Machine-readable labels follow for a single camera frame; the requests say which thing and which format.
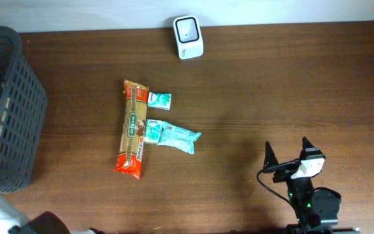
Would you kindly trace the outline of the small teal tissue pack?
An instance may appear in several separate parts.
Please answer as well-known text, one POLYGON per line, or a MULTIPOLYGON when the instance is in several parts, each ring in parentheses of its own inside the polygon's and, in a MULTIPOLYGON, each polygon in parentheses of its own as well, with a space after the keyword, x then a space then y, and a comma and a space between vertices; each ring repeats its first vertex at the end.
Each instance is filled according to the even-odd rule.
POLYGON ((145 143, 157 144, 162 130, 162 120, 146 119, 145 143))

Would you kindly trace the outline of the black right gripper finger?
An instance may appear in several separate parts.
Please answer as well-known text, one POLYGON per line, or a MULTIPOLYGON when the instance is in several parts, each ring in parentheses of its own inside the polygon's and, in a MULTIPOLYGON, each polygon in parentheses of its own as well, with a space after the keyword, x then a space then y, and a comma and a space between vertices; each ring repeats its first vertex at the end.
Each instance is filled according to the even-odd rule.
POLYGON ((264 165, 263 171, 264 172, 274 172, 275 168, 278 165, 278 160, 275 156, 275 153, 271 147, 271 144, 266 141, 265 143, 265 158, 264 158, 264 165))
POLYGON ((301 150, 299 156, 301 160, 306 160, 313 155, 319 154, 319 148, 314 147, 305 136, 302 138, 302 147, 303 149, 301 150))

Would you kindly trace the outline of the orange spaghetti package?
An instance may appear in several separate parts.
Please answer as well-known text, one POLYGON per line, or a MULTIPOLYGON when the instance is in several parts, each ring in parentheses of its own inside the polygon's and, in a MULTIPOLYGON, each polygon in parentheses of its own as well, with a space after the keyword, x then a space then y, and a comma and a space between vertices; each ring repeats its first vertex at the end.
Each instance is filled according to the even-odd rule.
POLYGON ((141 176, 149 88, 124 81, 125 115, 115 172, 141 176))

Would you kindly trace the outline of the teal wet wipes pouch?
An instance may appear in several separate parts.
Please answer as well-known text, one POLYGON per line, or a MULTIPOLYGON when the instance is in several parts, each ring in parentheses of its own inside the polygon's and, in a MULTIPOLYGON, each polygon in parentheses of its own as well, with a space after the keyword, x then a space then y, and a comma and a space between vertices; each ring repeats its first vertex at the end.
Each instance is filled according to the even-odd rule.
POLYGON ((178 127, 168 122, 162 122, 162 128, 158 139, 158 146, 170 146, 185 153, 195 153, 194 142, 201 136, 191 130, 178 127))

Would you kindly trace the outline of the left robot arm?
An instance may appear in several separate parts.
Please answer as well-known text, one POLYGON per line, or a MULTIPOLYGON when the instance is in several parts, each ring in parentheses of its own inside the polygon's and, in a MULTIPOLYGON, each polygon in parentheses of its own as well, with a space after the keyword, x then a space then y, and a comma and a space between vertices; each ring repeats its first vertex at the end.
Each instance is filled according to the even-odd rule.
POLYGON ((0 195, 0 234, 102 234, 89 228, 85 231, 71 231, 54 213, 46 211, 30 219, 17 210, 0 195))

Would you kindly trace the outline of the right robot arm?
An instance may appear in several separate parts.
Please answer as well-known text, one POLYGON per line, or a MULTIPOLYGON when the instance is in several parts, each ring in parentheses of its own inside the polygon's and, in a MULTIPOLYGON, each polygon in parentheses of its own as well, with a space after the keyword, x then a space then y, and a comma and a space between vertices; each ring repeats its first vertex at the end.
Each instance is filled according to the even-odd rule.
POLYGON ((297 223, 288 224, 285 233, 360 233, 358 228, 336 229, 342 196, 335 190, 314 187, 312 178, 322 172, 326 156, 307 137, 302 138, 298 158, 279 163, 269 142, 265 143, 263 168, 257 173, 259 184, 292 207, 297 223), (261 174, 273 174, 274 183, 286 183, 287 197, 265 185, 261 174))

